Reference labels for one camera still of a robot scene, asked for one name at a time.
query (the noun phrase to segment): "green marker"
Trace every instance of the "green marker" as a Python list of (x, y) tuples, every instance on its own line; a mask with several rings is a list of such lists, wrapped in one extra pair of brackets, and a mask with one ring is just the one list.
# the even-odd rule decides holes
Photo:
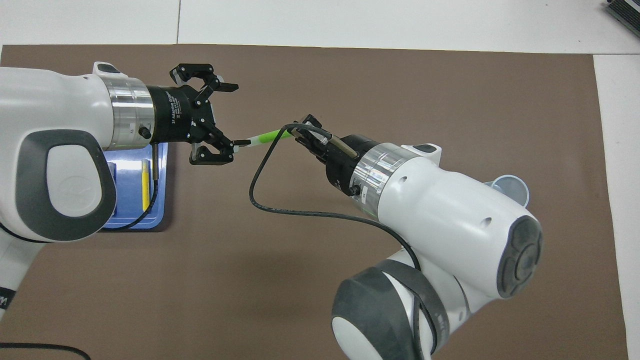
[[(251, 140), (251, 144), (247, 145), (247, 147), (260, 145), (262, 143), (272, 142), (276, 138), (276, 135), (278, 135), (279, 132), (280, 130), (274, 130), (269, 133), (264, 133), (261, 135), (251, 137), (247, 139), (247, 140)], [(285, 131), (284, 134), (282, 134), (281, 139), (288, 138), (288, 137), (291, 137), (291, 134), (289, 134), (288, 131)]]

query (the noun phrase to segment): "yellow object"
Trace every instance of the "yellow object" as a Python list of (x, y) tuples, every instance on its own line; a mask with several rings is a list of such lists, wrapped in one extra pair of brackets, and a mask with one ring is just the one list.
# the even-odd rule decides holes
[(142, 210), (149, 207), (149, 160), (142, 160)]

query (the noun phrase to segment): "brown mat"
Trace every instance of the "brown mat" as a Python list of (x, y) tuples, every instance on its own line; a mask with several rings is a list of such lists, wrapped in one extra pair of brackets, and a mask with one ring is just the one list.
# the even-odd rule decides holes
[[(446, 170), (522, 177), (545, 230), (537, 276), (435, 358), (627, 358), (591, 56), (229, 45), (6, 45), (2, 54), (4, 66), (77, 75), (95, 60), (157, 85), (170, 85), (180, 62), (213, 64), (240, 85), (213, 98), (233, 139), (313, 113), (342, 136), (437, 143)], [(0, 338), (74, 345), (101, 360), (344, 359), (330, 328), (335, 290), (395, 252), (392, 238), (253, 208), (248, 186), (266, 147), (224, 167), (193, 167), (187, 144), (173, 149), (167, 230), (46, 246)], [(357, 213), (291, 140), (257, 198)]]

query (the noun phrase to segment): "black knob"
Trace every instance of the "black knob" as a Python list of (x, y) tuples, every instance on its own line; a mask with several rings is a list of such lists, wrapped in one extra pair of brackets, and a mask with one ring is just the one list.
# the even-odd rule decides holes
[(149, 131), (146, 126), (141, 126), (138, 129), (138, 134), (147, 140), (151, 139), (151, 131)]

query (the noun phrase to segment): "black label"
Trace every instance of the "black label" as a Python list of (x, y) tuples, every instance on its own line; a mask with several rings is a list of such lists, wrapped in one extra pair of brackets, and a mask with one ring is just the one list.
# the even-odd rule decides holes
[(15, 296), (15, 290), (0, 288), (0, 309), (6, 310)]

